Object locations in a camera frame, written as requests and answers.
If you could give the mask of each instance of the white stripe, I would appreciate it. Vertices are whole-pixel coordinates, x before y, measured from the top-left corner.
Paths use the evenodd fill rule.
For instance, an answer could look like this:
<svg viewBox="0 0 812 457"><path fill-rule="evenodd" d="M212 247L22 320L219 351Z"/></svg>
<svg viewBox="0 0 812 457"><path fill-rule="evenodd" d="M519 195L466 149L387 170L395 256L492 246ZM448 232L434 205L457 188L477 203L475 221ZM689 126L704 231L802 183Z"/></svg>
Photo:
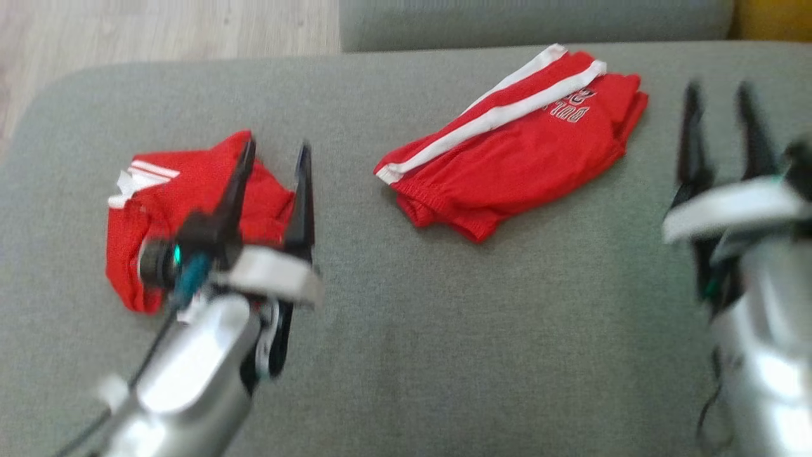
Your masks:
<svg viewBox="0 0 812 457"><path fill-rule="evenodd" d="M169 178L167 178L166 176L155 175L153 173L140 170L138 168L130 167L127 169L127 172L132 175L132 179L145 178L146 180L154 181L157 184L164 184L169 182Z"/></svg>
<svg viewBox="0 0 812 457"><path fill-rule="evenodd" d="M567 54L567 48L561 46L558 43L555 43L554 45L549 46L547 49L545 49L542 52L538 53L538 55L536 57L534 57L532 60L527 62L524 65L524 67L519 68L515 72L507 75L505 77L505 79L501 80L499 82L499 84L494 86L493 89L485 92L480 98L477 98L477 101L474 102L474 103L471 103L471 106L465 108L465 111L468 111L471 108L473 108L474 105L476 105L477 103L484 100L485 97L487 97L488 95L491 95L492 93L494 93L494 92L496 92L498 90L502 90L502 89L508 87L509 85L515 84L515 83L525 79L526 77L528 77L530 75L533 75L535 72L538 72L539 70L547 67L548 65L555 62L556 60L561 59L566 54Z"/></svg>
<svg viewBox="0 0 812 457"><path fill-rule="evenodd" d="M180 174L180 172L176 170L159 167L158 165L152 165L151 163L144 162L143 160L133 160L132 163L130 163L130 166L138 167L148 172L153 172L156 175L166 176L167 178L174 178Z"/></svg>
<svg viewBox="0 0 812 457"><path fill-rule="evenodd" d="M392 184L400 181L404 174L445 154L461 142L485 132L499 128L512 120L536 111L576 90L585 88L592 80L606 73L607 65L600 60L592 62L589 68L577 75L564 78L530 97L504 107L493 107L483 115L471 120L426 146L423 150L403 163L388 163L375 175L383 182Z"/></svg>

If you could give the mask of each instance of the gray fabric surface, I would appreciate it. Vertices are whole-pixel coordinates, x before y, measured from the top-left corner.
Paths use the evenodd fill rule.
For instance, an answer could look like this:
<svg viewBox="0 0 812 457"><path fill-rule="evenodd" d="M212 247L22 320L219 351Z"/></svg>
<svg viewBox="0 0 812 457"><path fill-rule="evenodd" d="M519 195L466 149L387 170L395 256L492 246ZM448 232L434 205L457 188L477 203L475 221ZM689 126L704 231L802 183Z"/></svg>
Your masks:
<svg viewBox="0 0 812 457"><path fill-rule="evenodd" d="M135 154L255 132L292 185L313 144L327 306L294 317L287 368L229 455L692 455L713 390L689 252L663 246L683 91L701 78L708 147L741 172L733 94L754 83L776 145L808 127L810 48L571 46L639 72L628 155L480 246L415 229L371 172L539 47L134 64L77 73L31 105L0 168L0 455L45 455L135 369L159 319L104 276L106 198Z"/></svg>
<svg viewBox="0 0 812 457"><path fill-rule="evenodd" d="M733 0L339 0L344 51L719 40Z"/></svg>

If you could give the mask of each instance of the black cable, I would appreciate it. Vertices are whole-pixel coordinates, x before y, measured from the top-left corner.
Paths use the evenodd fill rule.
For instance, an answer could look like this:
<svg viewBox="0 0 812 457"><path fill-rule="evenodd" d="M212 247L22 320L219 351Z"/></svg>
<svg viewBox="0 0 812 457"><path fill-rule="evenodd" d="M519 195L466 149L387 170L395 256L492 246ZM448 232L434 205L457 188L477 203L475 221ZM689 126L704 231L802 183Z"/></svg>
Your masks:
<svg viewBox="0 0 812 457"><path fill-rule="evenodd" d="M697 420L697 431L696 431L696 438L697 444L699 445L699 449L702 451L703 455L713 456L718 455L723 450L726 450L733 444L733 436L729 437L728 439L724 440L723 442L719 443L712 443L711 440L705 436L705 418L707 418L708 411L711 410L711 407L719 400L719 396L722 394L722 385L719 384L716 387L716 391L707 399L705 405L702 406L702 410L699 412L699 419Z"/></svg>
<svg viewBox="0 0 812 457"><path fill-rule="evenodd" d="M163 324L161 325L161 329L158 330L158 334L155 335L153 342L149 345L149 349L147 350L146 355L144 356L144 360L139 365L136 372L130 377L130 381L127 383L127 387L131 390L133 389L141 377L144 375L147 367L152 360L155 358L155 354L158 352L158 347L161 345L161 342L169 333L169 329L172 328L172 324L175 322L178 316L178 310L176 307L170 307L169 315L164 320ZM60 450L58 450L54 457L68 457L69 455L76 452L79 449L79 446L82 446L84 442L88 441L90 437L92 437L112 416L110 409L106 409L103 413L101 413L93 422L91 422L81 433L76 435L73 439L71 439L65 446L63 446Z"/></svg>

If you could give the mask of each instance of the red shorts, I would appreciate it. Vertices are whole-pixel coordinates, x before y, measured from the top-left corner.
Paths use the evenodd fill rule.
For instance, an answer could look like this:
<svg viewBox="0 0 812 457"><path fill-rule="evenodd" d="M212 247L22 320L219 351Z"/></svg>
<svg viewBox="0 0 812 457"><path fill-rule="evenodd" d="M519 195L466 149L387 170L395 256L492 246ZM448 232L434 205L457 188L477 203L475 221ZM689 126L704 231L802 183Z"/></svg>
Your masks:
<svg viewBox="0 0 812 457"><path fill-rule="evenodd" d="M553 45L374 172L417 227L448 224L482 242L623 155L648 101L639 86L638 75L606 74L605 63Z"/></svg>
<svg viewBox="0 0 812 457"><path fill-rule="evenodd" d="M108 199L107 216L106 274L124 306L147 313L160 308L162 293L144 289L138 277L141 243L149 237L172 237L192 210L213 211L250 137L243 131L211 150L132 158L127 173L119 176L122 193ZM243 238L279 244L292 203L293 193L255 161L240 219Z"/></svg>

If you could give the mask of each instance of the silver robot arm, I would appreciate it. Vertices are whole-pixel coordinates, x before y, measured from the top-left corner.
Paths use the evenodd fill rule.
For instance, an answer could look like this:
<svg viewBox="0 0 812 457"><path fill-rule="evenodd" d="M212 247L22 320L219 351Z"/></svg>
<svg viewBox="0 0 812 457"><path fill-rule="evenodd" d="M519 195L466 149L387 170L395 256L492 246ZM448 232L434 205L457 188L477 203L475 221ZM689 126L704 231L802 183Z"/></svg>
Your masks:
<svg viewBox="0 0 812 457"><path fill-rule="evenodd" d="M239 224L256 145L245 144L211 214L193 211L171 240L147 240L139 254L145 285L169 291L166 324L129 382L107 387L108 412L56 455L95 432L92 457L216 457L251 408L262 379L276 377L287 355L292 310L319 308L322 283L313 269L310 150L297 165L298 185L281 246L246 245ZM179 311L200 313L158 345Z"/></svg>
<svg viewBox="0 0 812 457"><path fill-rule="evenodd" d="M93 455L222 455L250 411L255 380L269 376L277 298L322 305L322 284L309 264L270 248L246 246L229 272L209 276L227 292L201 298L202 313L115 409ZM262 303L254 306L249 296Z"/></svg>
<svg viewBox="0 0 812 457"><path fill-rule="evenodd" d="M711 188L698 87L689 87L681 187L663 235L693 244L736 455L812 455L812 154L803 142L790 146L780 176L746 85L739 97L747 171Z"/></svg>

